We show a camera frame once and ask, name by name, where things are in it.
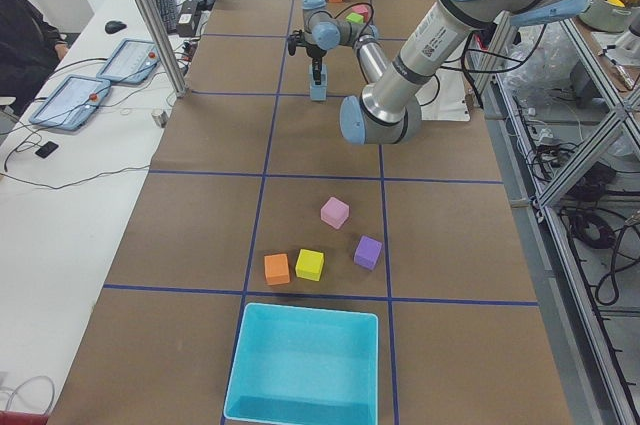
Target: person's hand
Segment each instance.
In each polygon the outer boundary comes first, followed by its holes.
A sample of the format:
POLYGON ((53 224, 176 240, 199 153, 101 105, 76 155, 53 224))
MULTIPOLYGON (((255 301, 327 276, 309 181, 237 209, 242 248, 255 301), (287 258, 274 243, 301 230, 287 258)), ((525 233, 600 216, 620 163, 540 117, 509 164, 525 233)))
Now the person's hand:
POLYGON ((64 56, 69 52, 69 47, 66 43, 59 43, 54 47, 54 49, 58 54, 58 60, 62 60, 64 56))

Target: computer mouse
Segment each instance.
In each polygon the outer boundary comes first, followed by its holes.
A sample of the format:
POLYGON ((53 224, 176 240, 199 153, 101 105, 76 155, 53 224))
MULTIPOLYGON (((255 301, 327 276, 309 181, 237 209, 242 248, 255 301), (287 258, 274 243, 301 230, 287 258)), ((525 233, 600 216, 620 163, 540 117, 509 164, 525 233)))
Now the computer mouse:
POLYGON ((119 32, 124 28, 127 28, 126 23, 123 23, 120 20, 109 20, 104 26, 104 31, 111 35, 113 33, 119 32))

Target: white table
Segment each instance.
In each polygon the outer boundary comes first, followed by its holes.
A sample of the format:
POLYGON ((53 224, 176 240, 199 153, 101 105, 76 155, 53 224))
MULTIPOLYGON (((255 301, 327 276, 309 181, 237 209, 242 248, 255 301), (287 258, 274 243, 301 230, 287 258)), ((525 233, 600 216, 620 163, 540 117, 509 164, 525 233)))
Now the white table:
MULTIPOLYGON (((108 57, 123 38, 149 39, 134 0, 106 0, 74 43, 61 66, 84 58, 108 57), (109 20, 128 27, 104 32, 109 20)), ((184 39, 171 36, 176 48, 184 39)), ((53 76, 46 96, 69 73, 95 76, 104 62, 79 64, 53 76)), ((155 73, 162 71, 158 67, 155 73)), ((140 86, 112 87, 104 105, 114 104, 140 86)), ((114 108, 99 109, 77 132, 41 132, 42 143, 60 147, 47 159, 34 149, 14 153, 9 174, 31 182, 62 185, 103 171, 148 165, 162 129, 151 117, 175 95, 166 74, 114 108)), ((23 121, 39 104, 32 104, 23 121)), ((10 134, 0 146, 0 161, 26 136, 10 134)), ((0 385, 15 388, 47 375, 62 389, 104 279, 147 173, 130 171, 59 191, 0 178, 0 385)), ((13 411, 41 413, 49 402, 46 382, 21 392, 13 411)), ((7 397, 0 394, 0 410, 7 397)))

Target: keyboard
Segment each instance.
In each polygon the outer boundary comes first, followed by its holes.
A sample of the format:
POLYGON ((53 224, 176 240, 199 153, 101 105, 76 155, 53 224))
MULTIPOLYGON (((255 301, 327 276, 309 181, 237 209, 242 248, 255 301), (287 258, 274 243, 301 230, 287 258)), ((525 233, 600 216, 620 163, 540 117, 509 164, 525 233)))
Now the keyboard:
POLYGON ((178 26, 178 11, 175 0, 155 0, 167 33, 175 33, 178 26))

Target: light blue bin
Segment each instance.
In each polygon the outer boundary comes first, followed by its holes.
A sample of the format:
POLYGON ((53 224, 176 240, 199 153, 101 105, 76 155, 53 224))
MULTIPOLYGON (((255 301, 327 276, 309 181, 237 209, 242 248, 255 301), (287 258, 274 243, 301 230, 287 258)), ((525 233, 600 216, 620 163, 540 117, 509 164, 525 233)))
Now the light blue bin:
POLYGON ((277 425, 377 425, 378 317, 250 303, 224 416, 277 425))

